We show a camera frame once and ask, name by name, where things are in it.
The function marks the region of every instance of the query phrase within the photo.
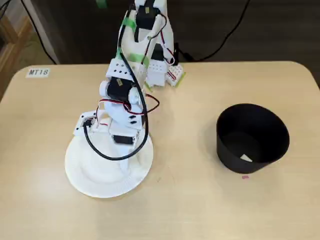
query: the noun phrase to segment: table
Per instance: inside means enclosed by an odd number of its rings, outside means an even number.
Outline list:
[[[320,93],[294,62],[187,63],[178,88],[156,87],[154,160],[146,179],[112,199],[69,183],[65,151],[79,115],[94,110],[108,65],[18,72],[0,103],[0,239],[318,240]],[[216,120],[254,103],[290,133],[287,154],[249,175],[216,154]]]

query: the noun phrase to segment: green tape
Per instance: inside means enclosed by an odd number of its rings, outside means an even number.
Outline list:
[[[95,0],[95,2],[100,9],[106,9],[108,7],[107,0]]]
[[[179,80],[178,83],[175,85],[176,88],[179,87],[180,83],[182,82],[182,79],[184,79],[184,77],[185,77],[186,74],[187,74],[186,72],[184,72],[184,73],[182,74],[180,80]]]
[[[145,57],[144,55],[141,54],[136,54],[136,53],[131,53],[128,57],[128,61],[134,62],[134,63],[141,63],[143,60],[143,64],[145,65],[146,68],[149,67],[149,59]]]
[[[125,25],[125,26],[128,26],[128,27],[132,28],[132,30],[133,30],[134,33],[136,32],[137,25],[136,25],[135,21],[131,20],[130,18],[125,17],[125,18],[123,19],[122,24]]]
[[[151,87],[149,86],[149,84],[146,81],[144,82],[144,85],[151,93],[153,92]]]
[[[121,48],[118,47],[118,49],[116,50],[116,54],[115,54],[115,57],[116,57],[117,59],[122,59],[121,56],[120,56],[120,53],[121,53]]]

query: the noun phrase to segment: black bowl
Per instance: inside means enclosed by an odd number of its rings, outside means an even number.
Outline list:
[[[216,123],[217,154],[230,170],[250,174],[279,160],[288,150],[286,125],[270,110],[242,103],[224,110]]]

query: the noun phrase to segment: black cable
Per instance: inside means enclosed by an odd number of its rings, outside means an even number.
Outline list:
[[[1,14],[1,16],[0,16],[0,20],[4,17],[4,15],[5,15],[8,7],[9,7],[9,4],[11,3],[11,1],[12,1],[12,0],[8,0],[8,1],[6,1],[4,4],[2,4],[2,5],[0,6],[0,12],[1,12],[2,9],[4,9],[3,12],[2,12],[2,14]]]
[[[129,10],[127,11],[126,13],[126,18],[129,16],[130,12],[131,12],[131,9],[132,9],[132,6],[130,6]],[[132,68],[130,67],[126,57],[124,56],[124,54],[122,53],[122,49],[121,49],[121,42],[122,42],[122,38],[123,38],[123,35],[124,35],[124,32],[125,32],[125,26],[122,25],[121,27],[121,31],[120,31],[120,36],[119,36],[119,40],[118,40],[118,48],[119,48],[119,54],[126,66],[126,68],[128,69],[128,71],[130,72],[130,75],[132,76],[132,79],[133,79],[133,82],[135,83],[135,86],[138,90],[138,93],[139,93],[139,96],[140,96],[140,99],[141,99],[141,103],[142,103],[142,113],[143,113],[143,116],[144,116],[144,122],[145,122],[145,131],[144,131],[144,138],[142,140],[142,143],[134,150],[132,151],[131,153],[129,153],[128,155],[125,155],[125,156],[120,156],[120,157],[110,157],[110,156],[107,156],[107,155],[104,155],[102,152],[100,152],[94,145],[93,143],[91,142],[89,136],[88,136],[88,130],[87,130],[87,125],[84,124],[83,126],[83,131],[84,131],[84,135],[85,135],[85,139],[86,141],[88,142],[88,144],[90,145],[90,147],[99,155],[101,156],[102,158],[104,159],[107,159],[107,160],[111,160],[111,161],[120,161],[120,160],[125,160],[125,159],[128,159],[132,156],[134,156],[135,154],[137,154],[142,148],[143,146],[146,144],[147,140],[148,140],[148,135],[149,135],[149,121],[148,121],[148,113],[147,113],[147,104],[146,104],[146,101],[145,101],[145,98],[144,98],[144,95],[143,95],[143,92],[142,92],[142,89],[139,85],[139,82],[132,70]]]
[[[154,35],[153,37],[150,38],[150,40],[149,40],[149,42],[148,42],[148,45],[146,46],[144,56],[143,56],[143,58],[142,58],[142,60],[141,60],[141,64],[143,64],[144,61],[145,61],[145,58],[146,58],[146,56],[147,56],[147,53],[148,53],[148,50],[149,50],[149,46],[150,46],[151,40],[154,39],[154,38],[156,38],[156,37],[158,37],[159,34],[162,32],[162,30],[163,30],[163,29],[166,27],[166,25],[167,25],[167,22],[168,22],[167,17],[166,17],[165,15],[163,15],[161,12],[160,12],[159,14],[160,14],[162,17],[164,17],[165,23],[164,23],[163,27],[160,29],[160,31],[158,31],[158,33],[157,33],[156,35]]]
[[[198,60],[195,60],[189,53],[184,53],[182,52],[180,49],[178,49],[178,51],[183,55],[183,57],[188,61],[188,62],[202,62],[204,60],[207,60],[211,57],[213,57],[214,55],[216,55],[222,48],[223,46],[225,45],[225,43],[227,42],[228,38],[237,30],[237,28],[240,26],[242,20],[244,19],[245,17],[245,14],[246,14],[246,11],[248,9],[248,6],[250,4],[250,1],[251,0],[247,0],[245,5],[244,5],[244,8],[242,10],[242,13],[241,13],[241,16],[238,20],[238,22],[236,23],[236,25],[233,27],[233,29],[225,36],[225,38],[223,39],[221,45],[211,54],[209,54],[208,56],[205,56],[203,58],[200,58]]]
[[[41,39],[40,33],[39,33],[38,29],[37,29],[37,26],[36,26],[33,18],[31,17],[31,14],[30,14],[30,12],[29,12],[29,10],[28,10],[28,8],[27,8],[27,6],[26,6],[26,4],[25,4],[25,2],[24,2],[23,0],[21,0],[21,4],[23,5],[26,13],[28,14],[28,16],[29,16],[29,18],[30,18],[30,21],[32,22],[32,25],[33,25],[33,27],[34,27],[34,30],[35,30],[35,32],[36,32],[36,34],[38,35],[38,38],[39,38],[39,40],[40,40],[41,46],[42,46],[42,48],[43,48],[43,51],[44,51],[45,54],[48,56],[48,58],[56,65],[56,64],[57,64],[56,61],[55,61],[55,60],[50,56],[50,54],[47,52],[47,50],[46,50],[46,48],[45,48],[45,45],[44,45],[44,43],[43,43],[43,41],[42,41],[42,39]]]

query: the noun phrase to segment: paper plate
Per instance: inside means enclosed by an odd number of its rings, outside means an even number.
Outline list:
[[[142,142],[140,132],[137,146]],[[110,136],[90,134],[94,146],[103,154],[115,156],[111,149]],[[84,136],[74,136],[65,154],[65,172],[70,183],[81,193],[95,198],[112,198],[125,194],[138,186],[147,176],[154,158],[150,138],[143,148],[128,160],[127,170],[120,167],[121,161],[110,161],[99,156],[88,145]]]

